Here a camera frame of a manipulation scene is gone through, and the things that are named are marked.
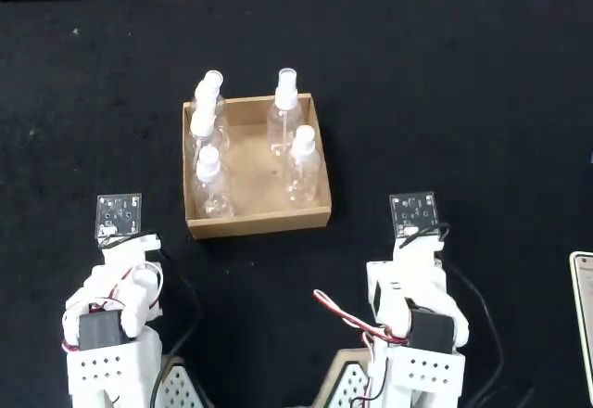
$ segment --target bottle cap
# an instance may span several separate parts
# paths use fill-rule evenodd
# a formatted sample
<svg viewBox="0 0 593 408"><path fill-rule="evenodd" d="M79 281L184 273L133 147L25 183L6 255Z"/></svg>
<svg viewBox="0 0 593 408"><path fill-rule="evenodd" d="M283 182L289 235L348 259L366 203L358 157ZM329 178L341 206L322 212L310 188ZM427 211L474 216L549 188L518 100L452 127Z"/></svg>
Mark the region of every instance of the bottle cap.
<svg viewBox="0 0 593 408"><path fill-rule="evenodd" d="M200 150L196 164L197 179L204 183L211 182L221 170L219 150L213 146L205 146Z"/></svg>
<svg viewBox="0 0 593 408"><path fill-rule="evenodd" d="M194 91L194 98L196 102L200 102L202 99L213 99L216 100L221 93L222 81L224 78L219 71L210 70L204 76L204 79L200 81Z"/></svg>
<svg viewBox="0 0 593 408"><path fill-rule="evenodd" d="M295 159L302 159L315 151L315 130L310 125L300 125L296 129L295 139L290 154Z"/></svg>
<svg viewBox="0 0 593 408"><path fill-rule="evenodd" d="M292 68L282 68L278 72L278 87L274 103L279 109L292 109L298 103L297 72Z"/></svg>
<svg viewBox="0 0 593 408"><path fill-rule="evenodd" d="M215 119L213 113L206 112L198 107L198 109L194 111L194 114L192 114L189 131L192 132L194 137L209 137L214 131Z"/></svg>

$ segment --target open cardboard tray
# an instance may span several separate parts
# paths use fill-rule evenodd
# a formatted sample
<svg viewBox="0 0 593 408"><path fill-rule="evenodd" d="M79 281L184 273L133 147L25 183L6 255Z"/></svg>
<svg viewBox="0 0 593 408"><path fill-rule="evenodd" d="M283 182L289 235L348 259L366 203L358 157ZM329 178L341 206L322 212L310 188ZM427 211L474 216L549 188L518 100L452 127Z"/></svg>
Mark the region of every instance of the open cardboard tray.
<svg viewBox="0 0 593 408"><path fill-rule="evenodd" d="M185 137L191 120L191 104L183 104L183 197L185 220L195 239L217 236L264 234L285 230L323 227L332 212L332 198L323 155L322 138L310 94L298 95L305 122L315 129L316 146L322 155L319 195L304 209L290 206L284 193L282 163L268 149L266 119L273 96L227 99L231 148L223 162L229 170L235 216L199 218L191 180L193 168L185 156Z"/></svg>

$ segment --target cable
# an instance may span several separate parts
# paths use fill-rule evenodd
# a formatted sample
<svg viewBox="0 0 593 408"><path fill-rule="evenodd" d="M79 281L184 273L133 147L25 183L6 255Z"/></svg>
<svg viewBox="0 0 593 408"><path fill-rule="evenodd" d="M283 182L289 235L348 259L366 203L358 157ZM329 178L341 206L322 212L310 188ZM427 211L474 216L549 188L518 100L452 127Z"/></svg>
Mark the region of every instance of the cable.
<svg viewBox="0 0 593 408"><path fill-rule="evenodd" d="M196 316L192 320L192 323L189 325L187 330L183 333L183 335L175 342L173 347L170 349L169 358L167 359L167 362L165 363L164 366L161 366L160 371L158 371L158 375L155 380L155 384L153 385L152 392L150 394L150 404L149 404L150 408L155 408L155 403L157 402L157 395L158 395L158 386L160 385L160 382L162 381L162 379L165 375L165 372L169 370L171 361L173 360L173 358L177 354L177 352L182 348L185 341L187 341L187 339L189 339L192 336L192 334L196 330L197 322L202 318L202 315L203 315L202 305L200 304L199 299L197 298L196 290L194 289L194 287L190 284L190 282L187 280L187 278L185 278L185 276L179 271L179 269L177 269L175 261L172 260L172 258L167 254L167 252L165 252L165 250L161 249L158 252L160 253L160 255L162 255L162 257L165 260L167 260L167 262L169 263L173 272L175 272L175 274L178 276L178 278L181 280L181 282L185 285L185 288L187 289L187 291L189 293L192 303L194 303L194 305L196 306Z"/></svg>
<svg viewBox="0 0 593 408"><path fill-rule="evenodd" d="M517 408L524 408L533 398L536 389L533 387L531 383L524 382L526 393L523 395L519 403L517 404ZM500 393L505 392L507 389L511 388L512 384L505 383L500 388L491 391L489 394L486 394L481 401L479 401L475 408L482 408L483 406L487 405L489 402L492 401L495 397L497 397Z"/></svg>
<svg viewBox="0 0 593 408"><path fill-rule="evenodd" d="M408 236L406 238L406 240L403 243L401 243L401 246L399 246L399 248L400 249L405 248L406 246L408 246L408 244L410 244L415 239L417 239L423 235L429 234L432 231L434 231L435 229L438 229L439 232L440 232L440 229L445 229L445 233L440 235L440 237L438 238L439 241L444 241L450 231L450 228L451 228L451 226L449 223L435 223L435 224L428 225L428 226L420 229L415 234Z"/></svg>
<svg viewBox="0 0 593 408"><path fill-rule="evenodd" d="M475 296L480 300L480 304L482 305L482 310L484 311L484 314L486 315L486 320L488 321L488 326L490 327L490 332L492 333L492 337L494 338L494 341L495 341L496 347L497 347L498 365L495 368L494 373L492 373L492 376L490 376L490 378L487 380L487 382L467 402L468 408L474 408L476 406L479 406L479 405L477 405L477 403L480 402L480 400L486 396L487 392L492 388L494 383L498 380L498 377L500 376L500 373L502 372L502 368L504 366L504 361L505 361L504 349L502 348L502 341L500 340L500 336L498 334L498 330L494 323L494 320L492 319L492 315L490 314L490 310L488 309L488 306L486 305L486 301L484 300L484 297L482 296L480 291L477 289L476 286L473 285L473 283L469 280L469 278L467 278L452 263L450 263L448 261L447 262L443 261L443 264L445 264L447 266L447 268L449 268L456 276L458 276L460 278L460 280L463 282L463 284L467 288L469 288L475 294Z"/></svg>
<svg viewBox="0 0 593 408"><path fill-rule="evenodd" d="M381 340L386 341L387 343L402 344L402 343L408 342L405 338L393 337L393 336L389 335L389 333L387 333L384 329L382 330L381 328L371 326L368 323L365 323L362 320L360 320L358 317L355 317L354 315L343 311L342 308L340 308L322 290L314 289L313 296L317 299L317 301L319 303L321 303L323 306L325 306L331 312L339 315L342 318L342 320L344 321L344 323L346 323L348 326L355 327L357 329L362 329L363 331L366 331L369 334L371 334L372 336L378 337Z"/></svg>
<svg viewBox="0 0 593 408"><path fill-rule="evenodd" d="M534 387L531 387L527 391L527 394L525 394L524 397L519 401L519 404L517 404L517 408L525 408L529 404L529 402L534 398L535 393L536 389Z"/></svg>
<svg viewBox="0 0 593 408"><path fill-rule="evenodd" d="M142 232L138 232L137 234L124 236L122 239L118 239L117 241L109 243L109 240L111 238L113 238L114 236L117 236L117 235L109 235L109 236L106 236L99 243L99 248L102 250L113 249L113 248L116 248L117 246L121 246L123 243L127 243L128 241L132 241L133 239L136 239L136 238L142 238L143 236L147 236L147 235L157 235L158 236L157 232L154 232L152 230L144 230Z"/></svg>
<svg viewBox="0 0 593 408"><path fill-rule="evenodd" d="M383 394L383 391L385 390L385 382L387 381L387 370L389 369L388 365L389 365L389 358L386 358L385 359L385 373L383 374L383 383L381 384L381 389L379 389L379 392L377 392L372 397L362 397L362 396L353 397L352 400L350 401L350 408L354 408L355 401L362 401L363 403L365 403L365 402L376 401L377 399L379 399L379 397L381 396L381 394Z"/></svg>

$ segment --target black carpet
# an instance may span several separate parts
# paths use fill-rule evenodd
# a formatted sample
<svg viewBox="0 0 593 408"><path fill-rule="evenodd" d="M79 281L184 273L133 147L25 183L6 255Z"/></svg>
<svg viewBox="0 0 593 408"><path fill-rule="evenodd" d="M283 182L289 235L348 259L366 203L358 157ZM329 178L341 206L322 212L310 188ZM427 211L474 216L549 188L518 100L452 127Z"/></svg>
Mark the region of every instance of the black carpet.
<svg viewBox="0 0 593 408"><path fill-rule="evenodd" d="M446 253L483 291L507 353L489 406L587 406L569 254L593 249L593 0L114 0L0 7L0 392L68 406L65 299L101 261L96 195L143 193L143 227L207 317L184 349L220 407L309 403L371 320L365 262L393 244L387 195L434 190ZM228 97L299 73L323 131L326 229L195 243L181 103L206 69ZM495 365L475 297L465 398ZM165 349L190 320L169 280Z"/></svg>

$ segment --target white 3d printed part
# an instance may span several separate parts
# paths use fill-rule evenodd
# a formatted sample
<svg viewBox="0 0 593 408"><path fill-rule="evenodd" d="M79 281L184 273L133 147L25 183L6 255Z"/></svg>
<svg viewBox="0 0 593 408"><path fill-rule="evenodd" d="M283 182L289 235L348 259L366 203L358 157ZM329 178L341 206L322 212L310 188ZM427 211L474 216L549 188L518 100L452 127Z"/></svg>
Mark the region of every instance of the white 3d printed part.
<svg viewBox="0 0 593 408"><path fill-rule="evenodd" d="M369 378L360 363L345 363L325 408L349 408L352 399L364 396L368 382Z"/></svg>
<svg viewBox="0 0 593 408"><path fill-rule="evenodd" d="M158 389L161 408L206 408L183 366L173 366Z"/></svg>

